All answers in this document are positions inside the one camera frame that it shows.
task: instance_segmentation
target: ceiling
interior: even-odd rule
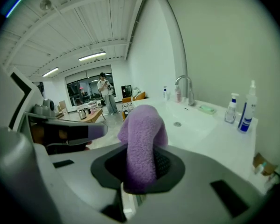
[[[124,60],[143,0],[22,0],[0,31],[0,64],[32,81],[64,76],[83,66]],[[80,62],[78,58],[105,51]]]

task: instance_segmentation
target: orange chair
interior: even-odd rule
[[[145,99],[145,95],[146,95],[146,93],[142,92],[137,96],[137,98],[133,98],[133,101]],[[131,97],[127,97],[127,98],[122,99],[122,103],[127,103],[127,102],[131,102]]]

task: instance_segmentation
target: faucet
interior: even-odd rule
[[[185,75],[182,75],[180,77],[178,77],[175,81],[175,85],[178,86],[179,84],[179,81],[182,79],[182,78],[185,78],[188,80],[188,83],[189,83],[189,91],[187,93],[187,97],[188,97],[188,105],[189,106],[195,106],[195,100],[194,100],[194,94],[193,94],[193,91],[192,91],[192,80],[190,77],[188,76],[185,76]]]

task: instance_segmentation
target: white countertop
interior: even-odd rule
[[[157,109],[165,122],[169,145],[208,156],[251,182],[262,194],[266,193],[263,184],[267,177],[255,176],[252,172],[256,118],[252,119],[248,132],[241,133],[237,130],[240,113],[235,123],[229,124],[224,121],[226,108],[206,102],[196,101],[196,106],[191,107],[186,100],[176,103],[149,98],[133,101],[133,105],[151,105]],[[212,107],[216,113],[205,114],[197,109],[200,105]],[[175,127],[174,122],[180,122],[182,126]]]

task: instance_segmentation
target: window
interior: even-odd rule
[[[106,79],[114,87],[112,73],[106,74]],[[102,99],[102,96],[97,88],[98,81],[99,76],[94,76],[67,84],[68,94],[72,106],[82,105],[84,103],[88,103],[91,100]]]

